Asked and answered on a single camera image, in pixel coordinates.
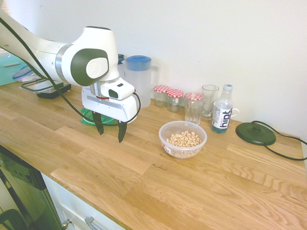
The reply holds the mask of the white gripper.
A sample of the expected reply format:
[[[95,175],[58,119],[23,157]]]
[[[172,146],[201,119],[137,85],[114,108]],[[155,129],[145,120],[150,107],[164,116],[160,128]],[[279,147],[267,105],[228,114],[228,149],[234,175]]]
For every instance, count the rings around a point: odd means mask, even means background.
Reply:
[[[98,99],[91,93],[90,87],[82,87],[82,104],[85,109],[91,110],[93,120],[97,131],[100,135],[104,133],[104,125],[101,115],[105,115],[118,122],[118,141],[121,143],[125,137],[127,130],[127,122],[133,121],[137,115],[137,102],[130,95],[125,99],[117,100],[109,98],[108,100]]]

